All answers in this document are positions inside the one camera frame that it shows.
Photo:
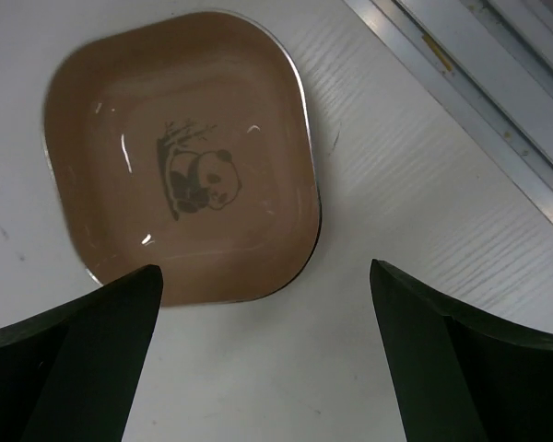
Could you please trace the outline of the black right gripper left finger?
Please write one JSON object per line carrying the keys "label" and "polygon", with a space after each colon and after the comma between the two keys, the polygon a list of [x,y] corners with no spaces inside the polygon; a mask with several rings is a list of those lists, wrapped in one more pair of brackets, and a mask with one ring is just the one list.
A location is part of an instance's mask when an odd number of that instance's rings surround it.
{"label": "black right gripper left finger", "polygon": [[119,441],[156,326],[147,265],[0,329],[0,441]]}

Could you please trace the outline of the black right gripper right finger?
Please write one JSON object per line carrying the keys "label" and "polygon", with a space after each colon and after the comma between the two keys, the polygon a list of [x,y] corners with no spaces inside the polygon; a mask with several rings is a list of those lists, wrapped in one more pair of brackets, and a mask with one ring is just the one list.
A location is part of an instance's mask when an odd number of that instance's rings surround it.
{"label": "black right gripper right finger", "polygon": [[409,441],[553,441],[553,334],[494,316],[388,262],[371,296]]}

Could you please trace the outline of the brown panda plate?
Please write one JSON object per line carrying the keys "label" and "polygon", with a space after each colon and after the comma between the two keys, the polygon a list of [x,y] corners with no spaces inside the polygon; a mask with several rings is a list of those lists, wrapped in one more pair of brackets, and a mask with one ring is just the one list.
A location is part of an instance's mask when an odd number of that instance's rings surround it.
{"label": "brown panda plate", "polygon": [[281,42],[207,9],[88,42],[53,73],[45,152],[91,278],[147,264],[166,307],[268,297],[320,235],[305,90]]}

